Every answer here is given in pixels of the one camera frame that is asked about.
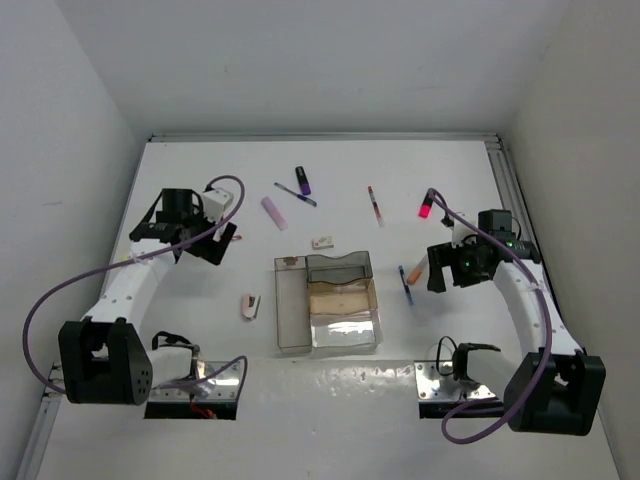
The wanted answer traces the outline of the blue gel pen clear cap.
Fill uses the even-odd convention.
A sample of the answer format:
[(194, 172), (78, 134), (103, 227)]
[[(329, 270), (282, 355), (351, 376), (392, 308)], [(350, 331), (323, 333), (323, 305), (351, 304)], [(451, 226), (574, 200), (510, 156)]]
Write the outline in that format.
[(400, 280), (401, 280), (401, 283), (402, 283), (402, 286), (403, 286), (404, 293), (406, 295), (408, 304), (410, 306), (413, 306), (414, 305), (414, 300), (413, 300), (413, 297), (412, 297), (412, 294), (411, 294), (410, 286), (409, 286), (409, 283), (408, 283), (408, 280), (407, 280), (403, 265), (399, 265), (398, 266), (398, 272), (399, 272)]

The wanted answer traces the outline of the red gel pen clear cap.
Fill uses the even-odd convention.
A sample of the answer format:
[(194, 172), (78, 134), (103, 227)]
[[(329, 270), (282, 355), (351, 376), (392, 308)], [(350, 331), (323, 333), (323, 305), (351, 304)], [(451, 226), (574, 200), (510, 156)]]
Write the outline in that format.
[(373, 210), (374, 210), (374, 214), (375, 214), (375, 217), (376, 217), (376, 221), (377, 221), (377, 223), (378, 223), (379, 227), (380, 227), (380, 228), (383, 228), (383, 227), (385, 226), (385, 224), (384, 224), (384, 219), (383, 219), (383, 216), (382, 216), (381, 210), (380, 210), (380, 208), (379, 208), (378, 202), (377, 202), (377, 200), (376, 200), (374, 190), (373, 190), (373, 188), (372, 188), (372, 186), (371, 186), (371, 185), (369, 185), (369, 186), (367, 187), (367, 190), (368, 190), (368, 195), (369, 195), (369, 198), (370, 198), (370, 201), (371, 201), (371, 204), (372, 204)]

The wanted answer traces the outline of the blue ballpoint pen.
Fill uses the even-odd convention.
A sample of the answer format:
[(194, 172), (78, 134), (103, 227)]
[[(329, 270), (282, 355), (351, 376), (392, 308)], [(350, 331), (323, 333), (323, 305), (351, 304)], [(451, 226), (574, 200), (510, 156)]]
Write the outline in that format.
[(305, 196), (305, 195), (303, 195), (301, 193), (297, 193), (297, 192), (293, 191), (292, 189), (286, 187), (285, 185), (283, 185), (281, 183), (274, 182), (274, 186), (279, 188), (280, 190), (283, 190), (283, 191), (287, 192), (288, 194), (296, 197), (297, 199), (303, 201), (304, 203), (306, 203), (308, 205), (311, 205), (314, 208), (317, 208), (317, 206), (318, 206), (317, 202), (314, 201), (313, 199), (311, 199), (308, 196)]

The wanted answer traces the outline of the purple black highlighter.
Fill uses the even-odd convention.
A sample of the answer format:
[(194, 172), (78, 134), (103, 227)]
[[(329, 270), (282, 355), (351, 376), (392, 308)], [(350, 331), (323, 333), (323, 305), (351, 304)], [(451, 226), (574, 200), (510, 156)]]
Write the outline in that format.
[(295, 168), (295, 175), (301, 194), (304, 196), (310, 196), (311, 186), (304, 168), (302, 166), (297, 166)]

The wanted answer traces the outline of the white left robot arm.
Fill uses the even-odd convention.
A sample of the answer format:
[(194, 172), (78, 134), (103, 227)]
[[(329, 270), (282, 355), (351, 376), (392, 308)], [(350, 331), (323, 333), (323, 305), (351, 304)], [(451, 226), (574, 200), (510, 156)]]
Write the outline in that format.
[(75, 404), (144, 403), (152, 389), (195, 378), (197, 346), (140, 330), (151, 300), (182, 255), (219, 265), (236, 225), (225, 221), (231, 192), (164, 189), (131, 231), (130, 253), (99, 301), (58, 334), (64, 389)]

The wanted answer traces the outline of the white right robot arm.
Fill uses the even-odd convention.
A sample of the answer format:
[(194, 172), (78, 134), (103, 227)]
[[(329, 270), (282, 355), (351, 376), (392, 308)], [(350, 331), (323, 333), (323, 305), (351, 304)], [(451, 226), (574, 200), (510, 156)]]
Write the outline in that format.
[(513, 231), (508, 210), (482, 211), (475, 222), (448, 212), (443, 222), (452, 239), (427, 249), (428, 291), (445, 292), (445, 269), (456, 287), (493, 284), (507, 306), (521, 350), (520, 360), (511, 362), (496, 345), (458, 343), (445, 375), (461, 384), (486, 386), (502, 403), (506, 423), (515, 432), (587, 435), (606, 368), (564, 325), (534, 243)]

